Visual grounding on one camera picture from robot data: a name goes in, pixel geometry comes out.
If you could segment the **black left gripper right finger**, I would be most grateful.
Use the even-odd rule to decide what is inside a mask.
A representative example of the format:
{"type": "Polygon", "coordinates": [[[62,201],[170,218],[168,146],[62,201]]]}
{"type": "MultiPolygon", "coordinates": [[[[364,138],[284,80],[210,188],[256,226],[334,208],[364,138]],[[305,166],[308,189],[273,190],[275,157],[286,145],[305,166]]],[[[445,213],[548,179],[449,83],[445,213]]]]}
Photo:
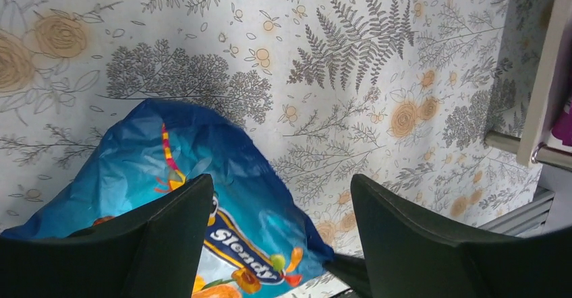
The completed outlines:
{"type": "Polygon", "coordinates": [[[485,231],[414,204],[365,175],[351,196],[374,297],[570,297],[571,229],[485,231]]]}

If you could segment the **blue Slendy candy bag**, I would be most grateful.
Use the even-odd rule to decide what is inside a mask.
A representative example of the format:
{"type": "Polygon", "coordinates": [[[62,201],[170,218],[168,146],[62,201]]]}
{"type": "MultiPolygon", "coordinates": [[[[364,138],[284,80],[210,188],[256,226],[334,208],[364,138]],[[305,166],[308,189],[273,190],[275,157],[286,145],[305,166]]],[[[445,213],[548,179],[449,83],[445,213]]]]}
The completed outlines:
{"type": "Polygon", "coordinates": [[[214,111],[148,99],[111,127],[73,181],[1,240],[66,238],[201,175],[214,187],[190,297],[278,297],[333,250],[249,136],[214,111]]]}

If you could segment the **purple candy bag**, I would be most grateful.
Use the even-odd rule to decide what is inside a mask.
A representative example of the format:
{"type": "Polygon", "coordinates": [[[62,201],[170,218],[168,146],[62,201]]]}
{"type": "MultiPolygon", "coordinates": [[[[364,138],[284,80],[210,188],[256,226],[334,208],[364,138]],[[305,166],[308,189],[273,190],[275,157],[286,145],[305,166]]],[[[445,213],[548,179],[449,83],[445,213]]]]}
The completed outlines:
{"type": "Polygon", "coordinates": [[[559,118],[554,124],[551,134],[564,146],[571,146],[571,98],[568,98],[559,118]]]}

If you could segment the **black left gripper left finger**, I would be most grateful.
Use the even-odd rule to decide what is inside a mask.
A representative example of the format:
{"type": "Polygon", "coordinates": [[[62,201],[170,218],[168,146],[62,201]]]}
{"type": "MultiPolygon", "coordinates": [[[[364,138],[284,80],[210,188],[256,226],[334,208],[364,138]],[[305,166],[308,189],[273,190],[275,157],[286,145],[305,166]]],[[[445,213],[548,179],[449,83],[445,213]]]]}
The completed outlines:
{"type": "Polygon", "coordinates": [[[3,238],[1,296],[190,297],[213,193],[201,175],[66,238],[3,238]]]}

